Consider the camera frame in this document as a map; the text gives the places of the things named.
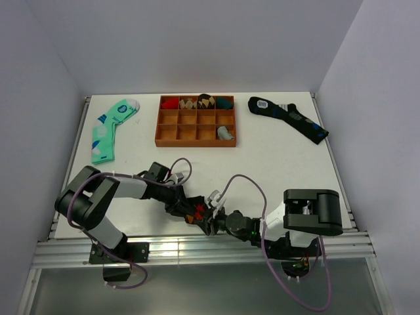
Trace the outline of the red yellow argyle sock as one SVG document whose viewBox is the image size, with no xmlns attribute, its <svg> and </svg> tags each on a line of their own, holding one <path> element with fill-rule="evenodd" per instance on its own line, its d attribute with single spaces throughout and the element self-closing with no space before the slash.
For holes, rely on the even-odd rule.
<svg viewBox="0 0 420 315">
<path fill-rule="evenodd" d="M 206 211 L 207 206 L 204 203 L 194 204 L 191 206 L 189 213 L 185 215 L 184 220 L 187 224 L 203 223 Z"/>
</svg>

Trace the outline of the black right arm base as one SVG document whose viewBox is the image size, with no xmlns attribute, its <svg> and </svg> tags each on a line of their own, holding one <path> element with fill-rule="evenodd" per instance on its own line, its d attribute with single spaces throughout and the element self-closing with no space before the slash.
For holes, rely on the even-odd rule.
<svg viewBox="0 0 420 315">
<path fill-rule="evenodd" d="M 307 276 L 322 254 L 318 238 L 308 247 L 293 247 L 288 236 L 278 241 L 265 241 L 264 247 L 268 258 L 281 261 L 283 272 L 291 278 Z"/>
</svg>

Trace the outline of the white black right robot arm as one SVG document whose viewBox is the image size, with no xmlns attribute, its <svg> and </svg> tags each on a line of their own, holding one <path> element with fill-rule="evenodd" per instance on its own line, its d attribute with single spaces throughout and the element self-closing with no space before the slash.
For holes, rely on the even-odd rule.
<svg viewBox="0 0 420 315">
<path fill-rule="evenodd" d="M 281 204 L 262 219 L 246 217 L 238 210 L 227 215 L 219 197 L 219 191 L 214 191 L 207 203 L 195 206 L 186 222 L 198 225 L 207 235 L 223 231 L 256 247 L 264 239 L 269 255 L 278 250 L 297 256 L 310 249 L 318 236 L 343 233 L 339 193 L 334 190 L 288 189 Z"/>
</svg>

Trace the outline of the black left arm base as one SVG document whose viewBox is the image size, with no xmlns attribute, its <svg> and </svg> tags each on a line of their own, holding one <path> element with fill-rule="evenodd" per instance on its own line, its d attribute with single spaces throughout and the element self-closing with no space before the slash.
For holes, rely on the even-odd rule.
<svg viewBox="0 0 420 315">
<path fill-rule="evenodd" d="M 91 265 L 103 265 L 104 281 L 122 283 L 129 279 L 134 269 L 131 263 L 146 263 L 148 254 L 148 242 L 129 242 L 117 249 L 93 243 L 88 262 Z"/>
</svg>

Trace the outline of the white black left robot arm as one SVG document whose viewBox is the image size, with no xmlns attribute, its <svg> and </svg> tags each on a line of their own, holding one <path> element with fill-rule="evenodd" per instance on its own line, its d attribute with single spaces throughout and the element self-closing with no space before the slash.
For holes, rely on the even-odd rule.
<svg viewBox="0 0 420 315">
<path fill-rule="evenodd" d="M 155 200 L 165 211 L 188 224 L 202 225 L 207 206 L 203 196 L 187 197 L 181 181 L 170 179 L 172 170 L 153 162 L 149 170 L 131 176 L 102 173 L 86 166 L 56 198 L 54 209 L 68 224 L 104 247 L 113 262 L 129 256 L 127 235 L 107 217 L 118 199 Z"/>
</svg>

